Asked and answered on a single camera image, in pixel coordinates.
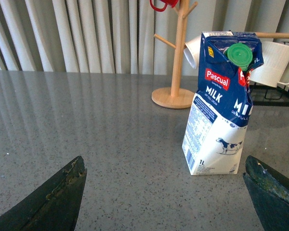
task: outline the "blue carton top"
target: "blue carton top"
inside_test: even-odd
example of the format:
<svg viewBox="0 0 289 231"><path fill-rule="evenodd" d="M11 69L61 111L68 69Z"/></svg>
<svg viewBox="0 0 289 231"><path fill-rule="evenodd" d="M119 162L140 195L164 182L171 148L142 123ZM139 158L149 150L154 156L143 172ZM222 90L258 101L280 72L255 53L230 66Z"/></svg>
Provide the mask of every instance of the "blue carton top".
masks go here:
<svg viewBox="0 0 289 231"><path fill-rule="evenodd" d="M252 61L246 71L231 62L226 50L235 43L248 46ZM243 127L252 110L250 71L263 64L262 44L255 33L203 32L201 35L198 91L223 117Z"/></svg>

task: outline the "gray countertop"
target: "gray countertop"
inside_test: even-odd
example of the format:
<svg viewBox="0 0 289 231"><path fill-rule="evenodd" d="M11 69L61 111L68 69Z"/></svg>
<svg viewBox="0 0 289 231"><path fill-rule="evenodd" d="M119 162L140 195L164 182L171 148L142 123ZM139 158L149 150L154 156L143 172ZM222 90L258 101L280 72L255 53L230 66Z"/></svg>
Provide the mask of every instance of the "gray countertop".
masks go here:
<svg viewBox="0 0 289 231"><path fill-rule="evenodd" d="M262 231L242 174L253 155L289 177L289 108L255 106L236 175L191 176L189 109L151 100L171 77L0 71L0 215L77 155L78 231ZM195 77L181 87L196 91Z"/></svg>

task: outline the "curtain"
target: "curtain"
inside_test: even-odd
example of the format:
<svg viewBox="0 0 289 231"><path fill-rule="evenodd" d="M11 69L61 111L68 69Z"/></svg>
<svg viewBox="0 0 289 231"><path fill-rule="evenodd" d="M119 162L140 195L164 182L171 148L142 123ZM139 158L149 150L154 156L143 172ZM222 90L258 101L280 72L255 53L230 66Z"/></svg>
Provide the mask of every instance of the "curtain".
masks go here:
<svg viewBox="0 0 289 231"><path fill-rule="evenodd" d="M149 0L0 0L0 70L171 76L174 50L153 35L175 43L176 26ZM289 33L289 0L198 0L186 41L221 30ZM182 75L197 75L185 58Z"/></svg>

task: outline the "milk carton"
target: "milk carton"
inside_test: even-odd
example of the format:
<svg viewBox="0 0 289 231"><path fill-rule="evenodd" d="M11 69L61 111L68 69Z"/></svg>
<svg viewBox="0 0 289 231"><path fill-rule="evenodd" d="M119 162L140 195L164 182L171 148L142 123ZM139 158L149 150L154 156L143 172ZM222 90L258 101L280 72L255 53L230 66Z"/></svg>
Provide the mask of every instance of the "milk carton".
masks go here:
<svg viewBox="0 0 289 231"><path fill-rule="evenodd" d="M253 107L249 74L262 64L254 33L202 33L198 91L182 145L191 175L237 173Z"/></svg>

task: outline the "green cap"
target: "green cap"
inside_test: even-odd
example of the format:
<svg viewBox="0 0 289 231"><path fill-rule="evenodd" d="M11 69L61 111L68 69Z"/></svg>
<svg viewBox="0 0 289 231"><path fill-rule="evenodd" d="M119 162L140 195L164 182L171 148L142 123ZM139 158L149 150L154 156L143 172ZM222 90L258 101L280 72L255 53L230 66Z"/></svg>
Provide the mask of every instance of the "green cap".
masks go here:
<svg viewBox="0 0 289 231"><path fill-rule="evenodd" d="M231 62L241 67L242 71L246 71L252 61L252 52L250 48L243 43L231 45L225 54Z"/></svg>

